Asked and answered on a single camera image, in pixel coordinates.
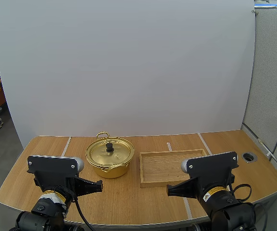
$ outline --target yellow warning label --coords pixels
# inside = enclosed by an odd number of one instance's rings
[[[209,193],[210,195],[213,195],[213,194],[215,194],[216,192],[222,191],[222,190],[226,190],[226,188],[224,188],[224,187],[222,187],[222,186],[219,186],[219,187],[215,187],[215,188],[213,188],[213,189],[210,189],[210,190],[208,191],[208,193]]]
[[[49,194],[49,193],[55,193],[65,203],[66,198],[63,195],[61,195],[59,192],[54,192],[53,190],[46,190],[43,192],[43,194]]]
[[[219,186],[219,187],[215,187],[215,188],[213,188],[213,189],[210,189],[210,190],[205,194],[205,196],[203,197],[203,200],[206,202],[206,201],[211,197],[211,195],[213,195],[213,194],[215,194],[216,192],[221,191],[221,190],[226,190],[226,188]]]

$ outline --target pot handle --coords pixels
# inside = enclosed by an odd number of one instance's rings
[[[108,137],[110,137],[110,134],[107,132],[107,131],[102,131],[102,132],[99,132],[96,136],[96,140],[99,140],[99,136],[102,135],[102,134],[107,134]]]
[[[111,170],[113,170],[114,168],[117,168],[117,167],[127,167],[128,165],[126,165],[125,163],[120,163],[120,164],[117,164],[117,165],[112,165],[110,166],[107,170],[106,169],[101,169],[102,171],[108,173],[110,172]]]

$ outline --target white backdrop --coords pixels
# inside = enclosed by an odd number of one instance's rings
[[[0,73],[23,146],[37,135],[239,129],[252,0],[0,0]]]

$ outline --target gray partition wall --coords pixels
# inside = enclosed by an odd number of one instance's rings
[[[244,123],[273,152],[277,144],[277,10],[257,10],[252,84]]]
[[[258,12],[255,18],[255,55],[243,123],[264,142],[277,159],[277,7],[255,8]],[[245,126],[242,129],[258,143],[249,129]],[[277,169],[274,159],[271,159],[271,163]],[[268,210],[268,214],[266,230],[277,230],[277,199]],[[264,217],[258,222],[257,230],[262,230],[263,222]]]

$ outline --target golden pot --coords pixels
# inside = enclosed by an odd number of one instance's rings
[[[108,137],[99,139],[101,134]],[[96,141],[86,150],[87,161],[93,165],[95,172],[104,178],[117,178],[125,174],[133,155],[134,147],[129,141],[110,137],[106,131],[98,133]]]

